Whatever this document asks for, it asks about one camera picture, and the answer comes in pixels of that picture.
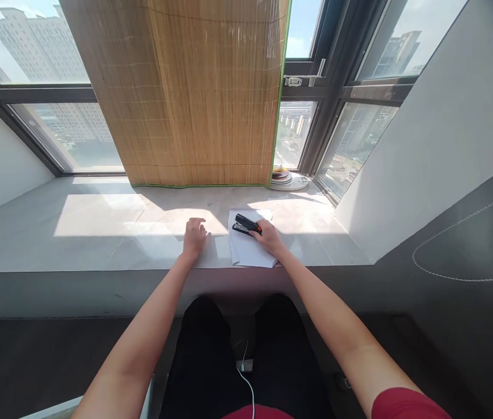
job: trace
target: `white countertop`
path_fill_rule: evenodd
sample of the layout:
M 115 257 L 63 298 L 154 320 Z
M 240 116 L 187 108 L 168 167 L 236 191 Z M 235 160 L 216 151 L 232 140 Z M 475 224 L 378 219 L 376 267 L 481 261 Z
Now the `white countertop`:
M 185 223 L 206 219 L 211 237 L 197 268 L 232 267 L 231 207 L 273 211 L 284 243 L 307 266 L 369 265 L 314 186 L 132 188 L 126 177 L 64 177 L 0 207 L 0 272 L 169 269 Z

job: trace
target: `cord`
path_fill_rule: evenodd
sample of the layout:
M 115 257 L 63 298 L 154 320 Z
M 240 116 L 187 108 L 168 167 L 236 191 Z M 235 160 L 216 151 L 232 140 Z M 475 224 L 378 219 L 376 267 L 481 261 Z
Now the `cord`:
M 241 378 L 244 381 L 246 381 L 246 383 L 248 384 L 248 386 L 251 388 L 251 393 L 252 393 L 252 419 L 254 419 L 254 389 L 252 388 L 251 383 L 249 383 L 248 380 L 245 378 L 245 376 L 242 374 L 242 372 L 245 371 L 245 356 L 247 354 L 247 349 L 248 349 L 248 339 L 239 340 L 235 345 L 233 345 L 233 347 L 236 347 L 239 343 L 241 343 L 241 342 L 243 342 L 245 340 L 246 340 L 246 346 L 245 346 L 245 351 L 242 354 L 241 369 L 239 370 L 237 368 L 237 372 L 239 373 L 239 375 L 241 376 Z
M 430 242 L 431 240 L 434 240 L 436 239 L 438 236 L 440 235 L 443 235 L 444 233 L 446 233 L 448 230 L 454 228 L 455 226 L 463 223 L 463 222 L 466 222 L 467 220 L 469 220 L 470 218 L 476 216 L 477 214 L 480 214 L 482 213 L 483 211 L 489 209 L 493 207 L 493 202 L 491 202 L 489 205 L 487 205 L 486 207 L 483 207 L 482 209 L 468 215 L 467 217 L 465 218 L 462 218 L 460 221 L 458 222 L 455 222 L 454 224 L 452 224 L 451 226 L 449 227 L 446 227 L 444 230 L 442 230 L 441 232 L 435 234 L 433 237 L 425 240 L 424 242 L 422 242 L 420 245 L 418 245 L 415 250 L 413 251 L 413 254 L 411 255 L 411 258 L 413 260 L 413 263 L 415 264 L 415 266 L 417 266 L 419 269 L 421 269 L 422 271 L 430 274 L 430 275 L 434 275 L 434 276 L 439 276 L 440 278 L 446 278 L 446 279 L 452 279 L 452 280 L 456 280 L 456 281 L 461 281 L 461 282 L 492 282 L 493 281 L 493 278 L 482 278 L 482 279 L 463 279 L 463 278 L 456 278 L 454 276 L 446 276 L 446 275 L 441 275 L 441 274 L 436 274 L 435 272 L 431 272 L 429 271 L 428 269 L 425 269 L 423 268 L 421 265 L 419 265 L 419 263 L 417 262 L 417 259 L 415 257 L 415 255 L 417 254 L 417 252 L 419 251 L 419 249 L 421 249 L 423 246 L 425 246 L 428 242 Z

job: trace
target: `hand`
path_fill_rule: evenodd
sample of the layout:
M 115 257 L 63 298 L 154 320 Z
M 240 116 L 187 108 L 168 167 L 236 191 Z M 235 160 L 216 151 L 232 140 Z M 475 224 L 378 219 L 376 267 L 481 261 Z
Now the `hand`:
M 195 261 L 206 245 L 206 229 L 201 224 L 206 222 L 203 218 L 191 218 L 187 222 L 187 230 L 184 234 L 183 255 Z
M 287 249 L 281 241 L 280 235 L 277 233 L 276 228 L 265 219 L 258 220 L 257 223 L 262 229 L 262 235 L 254 231 L 250 231 L 249 234 L 254 237 L 256 241 L 260 243 L 268 252 L 279 258 L 278 255 Z

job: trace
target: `glass window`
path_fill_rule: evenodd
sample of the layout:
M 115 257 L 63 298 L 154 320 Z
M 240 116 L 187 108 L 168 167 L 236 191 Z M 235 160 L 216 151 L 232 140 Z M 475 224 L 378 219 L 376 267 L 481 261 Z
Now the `glass window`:
M 418 76 L 467 0 L 392 0 L 358 80 Z
M 292 0 L 286 58 L 310 58 L 323 0 Z
M 316 102 L 282 102 L 274 164 L 296 169 L 315 114 Z
M 66 171 L 124 170 L 99 104 L 25 104 L 11 108 Z
M 8 30 L 14 23 L 27 35 Z M 0 2 L 0 84 L 90 82 L 68 25 L 58 23 L 66 23 L 58 0 Z M 45 35 L 55 27 L 64 40 Z
M 354 103 L 344 106 L 317 173 L 338 198 L 350 187 L 397 110 Z

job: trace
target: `red shirt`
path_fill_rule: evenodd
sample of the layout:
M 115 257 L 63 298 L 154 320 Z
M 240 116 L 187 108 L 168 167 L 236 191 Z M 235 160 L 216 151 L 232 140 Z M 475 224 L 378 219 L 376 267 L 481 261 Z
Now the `red shirt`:
M 287 413 L 256 405 L 256 419 L 293 419 Z M 451 419 L 448 413 L 427 396 L 406 388 L 391 388 L 378 395 L 373 403 L 373 419 Z M 249 404 L 222 419 L 252 419 Z

